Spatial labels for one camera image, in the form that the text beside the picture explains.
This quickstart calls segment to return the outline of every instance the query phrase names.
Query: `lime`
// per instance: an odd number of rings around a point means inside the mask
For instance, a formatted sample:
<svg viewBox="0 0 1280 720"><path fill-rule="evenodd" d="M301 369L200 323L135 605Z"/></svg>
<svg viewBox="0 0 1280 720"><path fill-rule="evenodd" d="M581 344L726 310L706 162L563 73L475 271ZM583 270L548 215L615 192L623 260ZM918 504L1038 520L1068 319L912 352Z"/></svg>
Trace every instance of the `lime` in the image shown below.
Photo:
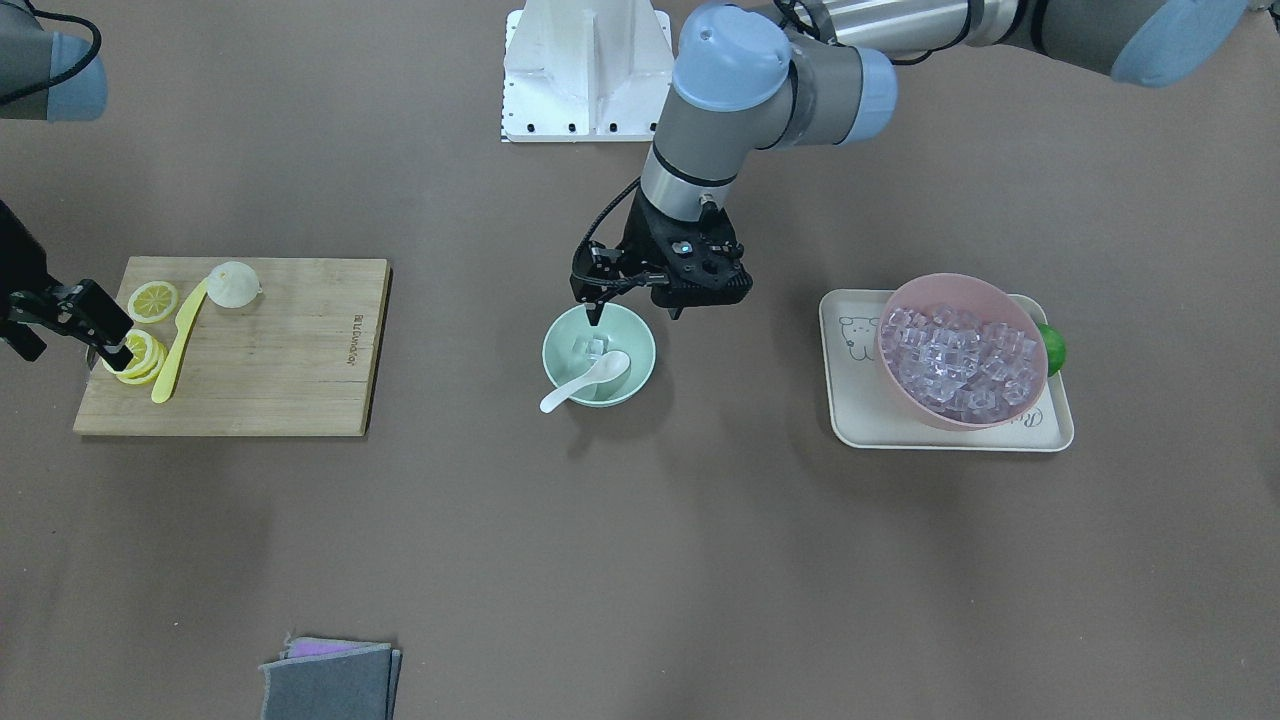
<svg viewBox="0 0 1280 720"><path fill-rule="evenodd" d="M1048 355L1048 374L1053 377L1062 369L1062 364L1066 363L1066 341L1062 340L1062 333L1057 332L1053 325L1036 323L1036 328L1039 329L1041 338L1044 340L1044 354Z"/></svg>

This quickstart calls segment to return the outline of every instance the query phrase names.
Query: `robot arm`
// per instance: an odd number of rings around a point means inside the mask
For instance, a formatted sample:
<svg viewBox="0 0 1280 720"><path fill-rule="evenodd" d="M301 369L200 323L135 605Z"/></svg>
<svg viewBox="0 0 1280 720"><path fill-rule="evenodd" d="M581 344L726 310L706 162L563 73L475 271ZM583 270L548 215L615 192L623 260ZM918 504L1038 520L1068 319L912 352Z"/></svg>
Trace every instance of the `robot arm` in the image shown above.
<svg viewBox="0 0 1280 720"><path fill-rule="evenodd" d="M740 302L751 288L723 206L753 149L846 145L884 128L895 64L960 42L1010 44L1119 82L1162 87L1226 40L1245 0L810 0L712 3L680 36L622 242L584 238L570 286L591 324L650 287L655 305Z"/></svg>
<svg viewBox="0 0 1280 720"><path fill-rule="evenodd" d="M45 32L36 18L73 22L93 42ZM101 35L74 15L37 10L28 0L0 0L0 119L93 120L106 109Z"/></svg>
<svg viewBox="0 0 1280 720"><path fill-rule="evenodd" d="M81 23L93 42L45 32L37 17ZM97 59L100 42L88 20L44 13L27 0L0 0L0 118L54 122L101 115L106 76ZM29 325L79 340L116 370L133 357L122 345L133 320L93 281L64 286L54 279L44 249L0 202L0 340L33 361L45 342Z"/></svg>
<svg viewBox="0 0 1280 720"><path fill-rule="evenodd" d="M88 345L116 370L133 354L123 347L133 320L90 279L63 286L49 274L45 251L9 208L0 202L0 338L24 360L45 351L28 325L44 325Z"/></svg>

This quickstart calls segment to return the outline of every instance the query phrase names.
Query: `bear drawing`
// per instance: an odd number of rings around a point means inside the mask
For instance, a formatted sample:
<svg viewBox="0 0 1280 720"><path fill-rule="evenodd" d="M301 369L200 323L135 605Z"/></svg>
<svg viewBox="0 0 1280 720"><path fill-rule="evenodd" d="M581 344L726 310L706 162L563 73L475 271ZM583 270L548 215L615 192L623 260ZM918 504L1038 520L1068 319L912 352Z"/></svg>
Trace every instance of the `bear drawing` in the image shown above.
<svg viewBox="0 0 1280 720"><path fill-rule="evenodd" d="M840 332L849 346L849 356L854 360L876 357L876 327L879 318L841 318Z"/></svg>

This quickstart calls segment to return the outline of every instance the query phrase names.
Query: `pink bowl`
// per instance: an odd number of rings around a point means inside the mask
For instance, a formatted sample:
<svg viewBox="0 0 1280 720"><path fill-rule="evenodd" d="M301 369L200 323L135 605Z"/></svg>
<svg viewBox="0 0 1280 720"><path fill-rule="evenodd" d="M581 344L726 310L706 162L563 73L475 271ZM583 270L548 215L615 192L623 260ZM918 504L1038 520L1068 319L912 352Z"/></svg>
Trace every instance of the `pink bowl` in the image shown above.
<svg viewBox="0 0 1280 720"><path fill-rule="evenodd" d="M1036 320L1033 320L1032 316L1028 315L1012 297L1009 297L1005 291L991 283L979 281L978 278L960 275L956 273L924 275L897 288L897 291L890 296L888 304L884 306L884 313L881 315L879 324L877 327L884 327L888 314L892 313L895 307L916 307L925 310L933 305L938 305L940 302L946 302L956 310L969 310L970 313L978 315L983 323L1009 323L1011 328L1023 331L1027 333L1027 337L1039 341L1039 329L1036 327ZM888 383L892 395L901 401L901 406L906 409L911 418L933 428L943 430L980 430L983 428L1002 425L1034 407L1036 404L1039 402L1041 393L1044 392L1044 382L1047 380L1046 375L1048 374L1048 355L1044 352L1044 343L1039 342L1036 348L1036 357L1032 363L1034 364L1036 372L1041 379L1037 387L1032 388L1030 395L1027 396L1027 401L1015 406L1014 414L1006 420L987 424L961 423L960 420L943 418L942 415L938 415L916 402L915 398L902 388L902 386L897 382L897 378L893 377L893 373L890 372L888 365L884 363L884 348L879 345L878 333L876 345L878 350L876 354L876 365L879 366L881 377Z"/></svg>

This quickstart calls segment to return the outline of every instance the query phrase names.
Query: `white tray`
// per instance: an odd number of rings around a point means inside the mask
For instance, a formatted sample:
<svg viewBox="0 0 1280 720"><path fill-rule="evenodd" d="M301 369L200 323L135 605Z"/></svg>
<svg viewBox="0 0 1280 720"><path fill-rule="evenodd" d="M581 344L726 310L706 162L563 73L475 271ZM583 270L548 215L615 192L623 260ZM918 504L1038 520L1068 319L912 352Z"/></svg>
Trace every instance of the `white tray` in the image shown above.
<svg viewBox="0 0 1280 720"><path fill-rule="evenodd" d="M1004 425L983 430L940 430L913 420L884 386L876 368L876 329L888 290L833 290L818 304L827 397L836 437L852 447L891 450L987 450L1057 452L1075 439L1062 373L1048 379L1036 407ZM1037 322L1044 309L1030 297L1010 295Z"/></svg>

